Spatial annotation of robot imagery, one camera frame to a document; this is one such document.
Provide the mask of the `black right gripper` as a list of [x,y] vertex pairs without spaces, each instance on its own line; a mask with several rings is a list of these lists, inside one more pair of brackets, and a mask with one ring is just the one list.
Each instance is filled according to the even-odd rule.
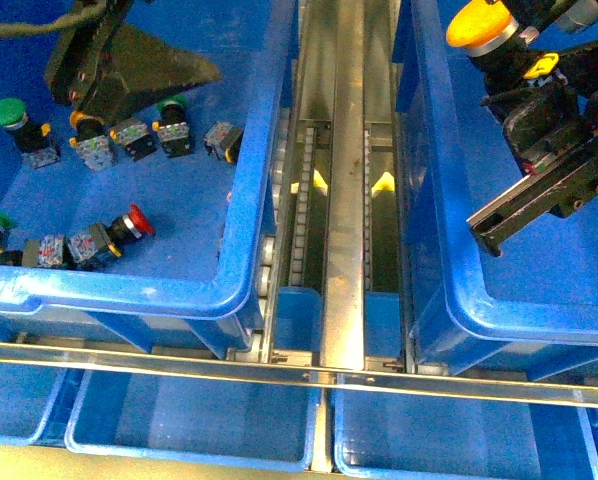
[[532,101],[500,124],[521,180],[468,220],[480,247],[494,257],[510,237],[545,213],[566,218],[598,196],[598,39],[574,46],[567,65],[578,116]]

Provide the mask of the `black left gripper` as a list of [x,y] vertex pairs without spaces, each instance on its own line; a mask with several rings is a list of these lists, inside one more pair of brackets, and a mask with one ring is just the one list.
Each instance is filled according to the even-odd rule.
[[170,96],[221,79],[217,65],[130,24],[131,1],[77,1],[102,15],[62,32],[44,80],[53,100],[116,125]]

